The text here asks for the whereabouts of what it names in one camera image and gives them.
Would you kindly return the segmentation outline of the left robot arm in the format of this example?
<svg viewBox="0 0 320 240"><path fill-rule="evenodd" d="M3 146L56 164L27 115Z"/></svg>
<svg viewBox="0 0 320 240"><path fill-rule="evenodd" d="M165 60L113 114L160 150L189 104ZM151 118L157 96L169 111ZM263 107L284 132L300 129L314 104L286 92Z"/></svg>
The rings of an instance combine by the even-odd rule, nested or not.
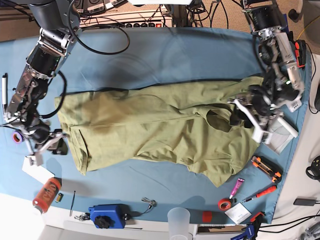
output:
<svg viewBox="0 0 320 240"><path fill-rule="evenodd" d="M285 32L284 16L275 0L242 0L239 4L250 26L263 82L250 85L248 93L238 94L228 102L252 124L255 142L269 145L276 133L274 124L296 138L298 132L285 121L281 107L297 110L305 85L293 44Z"/></svg>

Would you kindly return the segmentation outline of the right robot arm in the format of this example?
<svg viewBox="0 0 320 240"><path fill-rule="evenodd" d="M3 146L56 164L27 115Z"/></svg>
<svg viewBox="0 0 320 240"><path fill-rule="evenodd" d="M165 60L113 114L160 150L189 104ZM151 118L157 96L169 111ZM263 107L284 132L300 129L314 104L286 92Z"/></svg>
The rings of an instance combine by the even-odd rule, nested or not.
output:
<svg viewBox="0 0 320 240"><path fill-rule="evenodd" d="M80 16L73 0L16 0L14 3L28 6L40 31L37 44L26 58L15 93L3 106L3 126L23 136L29 150L25 157L27 163L40 166L45 151L67 153L63 140L66 134L60 129L51 131L44 122L57 114L62 105L48 114L39 114L37 107L56 76L62 78L62 93L66 93L67 80L60 69L77 42Z"/></svg>

